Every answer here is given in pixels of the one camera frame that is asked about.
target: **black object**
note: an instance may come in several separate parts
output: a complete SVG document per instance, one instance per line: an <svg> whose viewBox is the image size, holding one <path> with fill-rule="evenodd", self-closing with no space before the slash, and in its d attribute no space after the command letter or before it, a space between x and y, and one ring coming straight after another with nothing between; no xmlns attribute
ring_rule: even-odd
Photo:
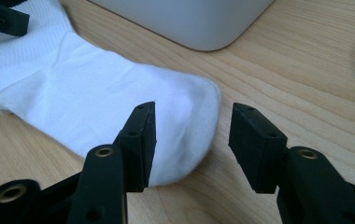
<svg viewBox="0 0 355 224"><path fill-rule="evenodd" d="M25 0L0 0L0 32L8 35L26 35L29 15L13 10L14 7Z"/></svg>
<svg viewBox="0 0 355 224"><path fill-rule="evenodd" d="M113 144L87 154L81 173L43 190L28 179L0 186L0 224L127 223L126 192L142 192L149 185L154 106L137 106Z"/></svg>
<svg viewBox="0 0 355 224"><path fill-rule="evenodd" d="M257 193L279 192L283 223L355 223L355 186L325 156L287 149L288 138L257 109L235 103L229 146Z"/></svg>

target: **white plastic base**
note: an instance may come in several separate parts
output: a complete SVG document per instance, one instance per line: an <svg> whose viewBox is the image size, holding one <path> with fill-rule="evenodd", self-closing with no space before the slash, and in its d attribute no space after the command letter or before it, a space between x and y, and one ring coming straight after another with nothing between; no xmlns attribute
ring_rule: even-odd
<svg viewBox="0 0 355 224"><path fill-rule="evenodd" d="M183 46L215 50L236 40L273 0L90 0Z"/></svg>

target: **sock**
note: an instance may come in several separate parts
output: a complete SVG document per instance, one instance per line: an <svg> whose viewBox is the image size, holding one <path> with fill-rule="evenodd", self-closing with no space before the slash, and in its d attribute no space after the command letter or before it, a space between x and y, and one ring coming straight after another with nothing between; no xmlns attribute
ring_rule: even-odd
<svg viewBox="0 0 355 224"><path fill-rule="evenodd" d="M150 186L188 175L208 152L220 109L210 80L128 61L73 30L57 0L28 0L27 35L0 34L0 112L14 113L81 157L113 142L136 105L156 104Z"/></svg>

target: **ribbed sock cuff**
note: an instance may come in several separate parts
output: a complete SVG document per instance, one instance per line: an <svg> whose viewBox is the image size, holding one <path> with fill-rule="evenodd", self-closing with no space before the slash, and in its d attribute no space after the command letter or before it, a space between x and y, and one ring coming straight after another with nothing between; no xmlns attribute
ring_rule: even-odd
<svg viewBox="0 0 355 224"><path fill-rule="evenodd" d="M30 15L28 33L22 37L0 34L0 69L54 52L64 35L73 31L58 0L28 0L13 9Z"/></svg>

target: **wooden table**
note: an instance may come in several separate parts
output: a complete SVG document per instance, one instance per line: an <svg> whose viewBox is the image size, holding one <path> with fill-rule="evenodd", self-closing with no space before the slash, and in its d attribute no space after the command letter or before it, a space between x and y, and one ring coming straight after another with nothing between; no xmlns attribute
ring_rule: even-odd
<svg viewBox="0 0 355 224"><path fill-rule="evenodd" d="M233 102L252 105L288 138L327 156L355 184L355 1L276 0L232 45L186 49L85 0L63 0L78 34L103 49L214 80L220 122L209 154L176 184L129 194L130 223L280 223L275 195L257 195L227 146ZM0 115L0 185L42 188L83 159L14 115Z"/></svg>

